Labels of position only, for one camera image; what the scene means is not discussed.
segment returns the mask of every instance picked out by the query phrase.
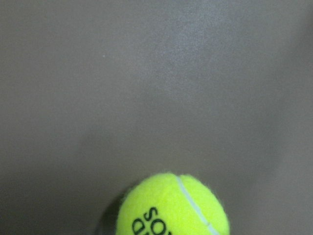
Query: white seam line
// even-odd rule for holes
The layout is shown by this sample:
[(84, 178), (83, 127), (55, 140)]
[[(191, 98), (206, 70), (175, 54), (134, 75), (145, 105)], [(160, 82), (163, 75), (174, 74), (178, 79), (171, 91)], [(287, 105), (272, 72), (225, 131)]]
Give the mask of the white seam line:
[(208, 230), (211, 232), (212, 235), (219, 235), (219, 233), (214, 229), (214, 227), (212, 226), (212, 224), (206, 220), (206, 218), (204, 217), (204, 215), (201, 212), (201, 209), (199, 208), (199, 206), (194, 202), (194, 200), (192, 199), (192, 197), (190, 196), (190, 194), (188, 193), (187, 189), (185, 188), (183, 182), (181, 181), (179, 176), (176, 176), (180, 190), (182, 191), (182, 193), (184, 194), (184, 196), (186, 197), (186, 199), (189, 201), (189, 203), (191, 204), (191, 206), (193, 207), (193, 209), (196, 211), (196, 213), (198, 214), (200, 220), (202, 221), (203, 224), (205, 224), (208, 228)]

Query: fuzzy felt surface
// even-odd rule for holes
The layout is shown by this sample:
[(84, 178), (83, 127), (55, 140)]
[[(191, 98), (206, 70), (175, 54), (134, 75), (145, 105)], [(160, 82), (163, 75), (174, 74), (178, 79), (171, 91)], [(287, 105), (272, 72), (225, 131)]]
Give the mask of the fuzzy felt surface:
[(125, 198), (116, 235), (228, 235), (226, 214), (214, 194), (190, 175), (154, 175)]

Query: gray wall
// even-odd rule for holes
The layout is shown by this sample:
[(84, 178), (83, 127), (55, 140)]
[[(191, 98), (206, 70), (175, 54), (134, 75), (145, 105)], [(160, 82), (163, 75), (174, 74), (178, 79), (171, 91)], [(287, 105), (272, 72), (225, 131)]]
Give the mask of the gray wall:
[(0, 37), (0, 234), (111, 235), (169, 170), (313, 233), (312, 1), (1, 1)]

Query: gray surface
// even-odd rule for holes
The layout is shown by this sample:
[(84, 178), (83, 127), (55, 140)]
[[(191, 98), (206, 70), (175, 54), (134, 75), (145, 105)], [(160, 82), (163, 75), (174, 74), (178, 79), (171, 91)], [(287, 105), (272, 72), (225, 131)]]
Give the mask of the gray surface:
[(313, 233), (313, 5), (1, 1), (0, 234), (91, 232), (154, 172), (233, 235)]

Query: tennis ball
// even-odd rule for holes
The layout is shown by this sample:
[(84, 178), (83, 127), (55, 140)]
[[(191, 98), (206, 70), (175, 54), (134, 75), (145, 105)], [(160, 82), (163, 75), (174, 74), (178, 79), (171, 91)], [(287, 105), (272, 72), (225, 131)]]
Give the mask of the tennis ball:
[(116, 235), (229, 235), (213, 193), (190, 175), (154, 175), (126, 196)]

